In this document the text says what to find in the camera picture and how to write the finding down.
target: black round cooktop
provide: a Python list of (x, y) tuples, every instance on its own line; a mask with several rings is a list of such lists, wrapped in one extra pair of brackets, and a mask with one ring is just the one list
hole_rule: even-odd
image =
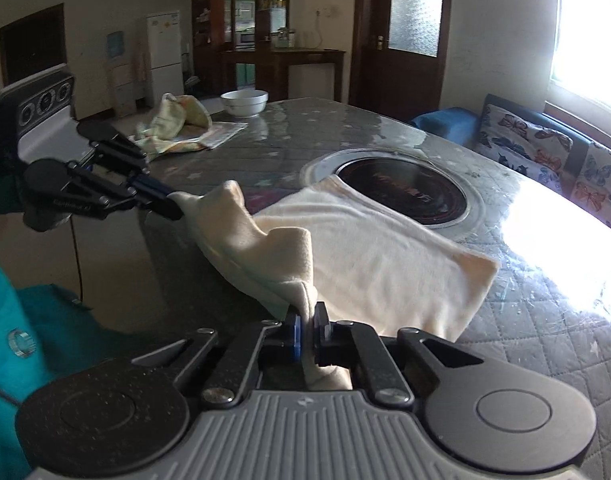
[(368, 198), (424, 225), (457, 220), (467, 200), (457, 184), (438, 171), (396, 158), (361, 158), (336, 171)]

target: person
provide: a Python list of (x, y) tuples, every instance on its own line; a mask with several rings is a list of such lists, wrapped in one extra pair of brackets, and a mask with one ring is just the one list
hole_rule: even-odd
[[(22, 210), (13, 177), (0, 177), (0, 214)], [(57, 285), (16, 290), (0, 269), (0, 480), (31, 472), (14, 431), (26, 397), (144, 343), (144, 336), (102, 328), (75, 293)]]

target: window sill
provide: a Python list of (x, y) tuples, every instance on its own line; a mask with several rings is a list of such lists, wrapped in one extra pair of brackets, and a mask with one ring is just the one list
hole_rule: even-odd
[(544, 112), (611, 149), (611, 108), (551, 80)]

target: blue sofa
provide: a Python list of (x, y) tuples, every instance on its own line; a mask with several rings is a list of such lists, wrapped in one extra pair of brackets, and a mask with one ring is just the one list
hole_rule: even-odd
[[(566, 134), (572, 139), (572, 151), (561, 173), (561, 187), (564, 195), (569, 197), (572, 186), (583, 168), (588, 147), (592, 140), (580, 131), (570, 128), (544, 113), (535, 112), (496, 95), (488, 94), (486, 96), (483, 109), (485, 110), (485, 107), (489, 104), (504, 108), (525, 121)], [(477, 143), (481, 117), (464, 108), (447, 108), (420, 115), (410, 121), (410, 124), (420, 130), (451, 140), (472, 150)]]

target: white refrigerator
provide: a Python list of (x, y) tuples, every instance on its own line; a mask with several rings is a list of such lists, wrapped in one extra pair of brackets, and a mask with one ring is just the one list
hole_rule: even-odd
[(146, 103), (154, 107), (166, 93), (183, 94), (179, 12), (148, 14), (146, 45)]

